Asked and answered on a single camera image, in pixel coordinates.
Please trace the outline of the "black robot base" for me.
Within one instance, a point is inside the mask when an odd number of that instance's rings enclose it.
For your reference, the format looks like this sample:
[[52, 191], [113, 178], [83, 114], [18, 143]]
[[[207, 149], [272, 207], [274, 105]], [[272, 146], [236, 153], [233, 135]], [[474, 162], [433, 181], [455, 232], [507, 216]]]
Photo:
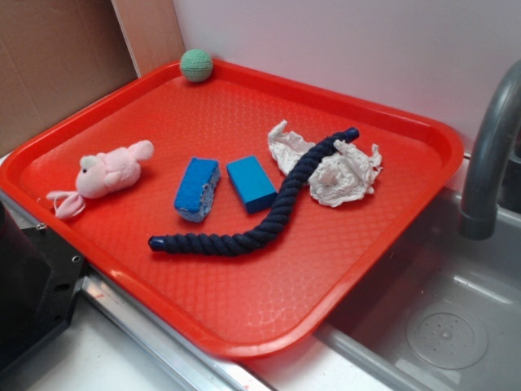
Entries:
[[85, 257], [45, 225], [21, 228], [1, 206], [1, 377], [72, 321]]

